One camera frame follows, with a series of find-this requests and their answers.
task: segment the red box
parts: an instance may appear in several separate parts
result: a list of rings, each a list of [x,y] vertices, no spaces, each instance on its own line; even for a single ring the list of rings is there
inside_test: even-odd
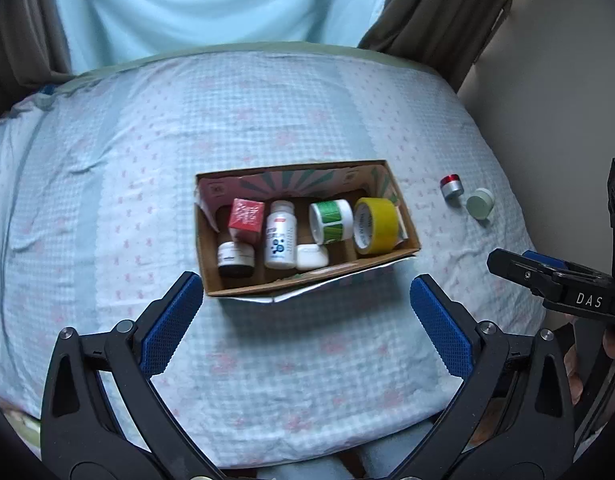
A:
[[[232,239],[256,245],[264,225],[264,211],[263,202],[235,198],[228,223]]]

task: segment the metal screw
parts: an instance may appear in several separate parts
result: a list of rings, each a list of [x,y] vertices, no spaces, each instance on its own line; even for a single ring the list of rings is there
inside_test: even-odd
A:
[[[59,337],[61,339],[70,339],[73,333],[74,333],[74,329],[71,326],[67,326],[61,329],[61,332],[59,332]]]
[[[496,332],[496,325],[491,321],[482,321],[478,324],[478,327],[481,329],[481,332],[485,334],[493,334]]]
[[[129,332],[130,330],[132,330],[132,327],[134,326],[134,323],[131,322],[131,320],[129,319],[124,319],[123,321],[120,321],[116,324],[116,331],[117,332],[121,332],[122,334]]]
[[[540,335],[545,341],[552,341],[552,339],[554,339],[554,332],[546,328],[541,329]]]

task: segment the white jar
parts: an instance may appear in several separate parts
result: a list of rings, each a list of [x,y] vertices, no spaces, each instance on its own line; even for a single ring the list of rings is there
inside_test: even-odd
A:
[[[297,218],[294,204],[287,200],[272,202],[272,212],[265,224],[265,266],[268,269],[297,266]]]

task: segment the green label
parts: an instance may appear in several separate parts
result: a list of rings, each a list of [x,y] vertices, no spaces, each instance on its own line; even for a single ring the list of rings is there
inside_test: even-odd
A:
[[[318,207],[318,211],[321,213],[324,224],[341,221],[341,212],[336,202],[317,202],[316,207]]]
[[[343,224],[326,225],[323,227],[323,243],[331,244],[343,239]]]

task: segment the cardboard box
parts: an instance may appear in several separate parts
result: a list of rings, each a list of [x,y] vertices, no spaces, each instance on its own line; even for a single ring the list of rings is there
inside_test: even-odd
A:
[[[411,257],[421,248],[403,195],[385,160],[204,173],[196,176],[196,184],[197,252],[203,286],[209,296],[268,303],[283,301],[350,274],[393,264]],[[296,269],[267,269],[260,242],[255,247],[256,269],[252,278],[219,276],[217,248],[230,241],[228,221],[235,198],[265,202],[265,218],[274,200],[290,200],[295,205],[297,244],[306,244],[314,242],[308,217],[311,203],[342,198],[353,207],[364,196],[387,198],[399,210],[405,239],[391,253],[361,256],[354,249],[353,240],[345,240],[327,246],[329,267],[297,274]]]

